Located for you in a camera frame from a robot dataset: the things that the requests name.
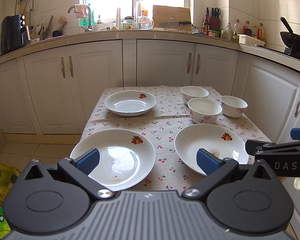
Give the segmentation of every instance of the towel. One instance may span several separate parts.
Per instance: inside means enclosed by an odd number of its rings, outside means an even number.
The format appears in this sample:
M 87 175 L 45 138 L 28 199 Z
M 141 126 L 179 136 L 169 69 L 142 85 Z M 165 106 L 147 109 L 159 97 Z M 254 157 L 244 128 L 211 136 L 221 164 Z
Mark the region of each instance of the towel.
M 86 18 L 87 17 L 87 5 L 86 4 L 75 4 L 74 12 L 76 18 Z

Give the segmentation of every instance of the kitchen cabinet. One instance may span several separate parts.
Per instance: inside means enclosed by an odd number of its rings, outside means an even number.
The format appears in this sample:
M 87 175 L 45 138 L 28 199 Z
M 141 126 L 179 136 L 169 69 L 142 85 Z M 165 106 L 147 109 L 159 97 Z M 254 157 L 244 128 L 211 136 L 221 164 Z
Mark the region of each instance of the kitchen cabinet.
M 238 51 L 197 44 L 193 86 L 210 86 L 221 95 L 231 95 L 237 68 Z
M 24 56 L 29 90 L 44 134 L 78 134 L 66 47 Z
M 0 64 L 0 126 L 6 133 L 35 133 L 23 97 L 16 59 Z
M 122 87 L 122 41 L 66 47 L 67 76 L 80 132 L 106 88 Z
M 232 95 L 248 103 L 247 117 L 275 143 L 290 140 L 300 122 L 300 74 L 286 67 L 240 52 Z
M 137 40 L 137 86 L 190 86 L 194 43 Z

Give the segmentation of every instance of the pan handle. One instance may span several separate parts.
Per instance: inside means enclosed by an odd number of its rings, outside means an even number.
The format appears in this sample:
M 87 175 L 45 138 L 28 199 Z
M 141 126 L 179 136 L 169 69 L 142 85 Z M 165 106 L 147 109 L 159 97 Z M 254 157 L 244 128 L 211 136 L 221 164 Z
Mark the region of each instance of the pan handle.
M 287 22 L 287 20 L 284 17 L 280 17 L 280 20 L 282 21 L 282 23 L 284 24 L 284 26 L 287 28 L 287 30 L 293 34 L 293 30 L 291 29 L 289 23 Z

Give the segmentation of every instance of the table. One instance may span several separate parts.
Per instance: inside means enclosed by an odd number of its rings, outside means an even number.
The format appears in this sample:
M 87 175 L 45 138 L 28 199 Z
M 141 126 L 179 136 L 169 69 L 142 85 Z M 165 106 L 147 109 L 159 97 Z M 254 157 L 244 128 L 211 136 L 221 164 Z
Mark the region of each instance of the table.
M 178 190 L 182 192 L 194 185 L 204 176 L 188 168 L 179 158 L 174 148 L 177 133 L 194 124 L 189 109 L 182 101 L 181 87 L 123 87 L 106 89 L 94 108 L 81 139 L 100 130 L 121 128 L 138 132 L 154 145 L 156 161 L 148 176 L 131 189 L 136 190 Z M 212 87 L 203 87 L 209 91 L 207 98 L 220 103 L 221 95 Z M 125 118 L 113 114 L 104 105 L 106 98 L 123 90 L 141 90 L 157 99 L 156 105 L 147 113 L 138 117 Z M 223 114 L 216 125 L 230 129 L 245 142 L 248 139 L 270 140 L 243 114 L 240 118 L 231 118 Z

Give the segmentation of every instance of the yellow bag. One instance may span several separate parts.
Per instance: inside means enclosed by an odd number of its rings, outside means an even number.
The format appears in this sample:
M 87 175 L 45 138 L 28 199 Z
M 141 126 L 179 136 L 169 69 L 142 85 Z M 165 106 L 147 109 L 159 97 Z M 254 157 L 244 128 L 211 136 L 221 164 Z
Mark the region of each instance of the yellow bag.
M 0 163 L 0 206 L 19 175 L 16 167 Z

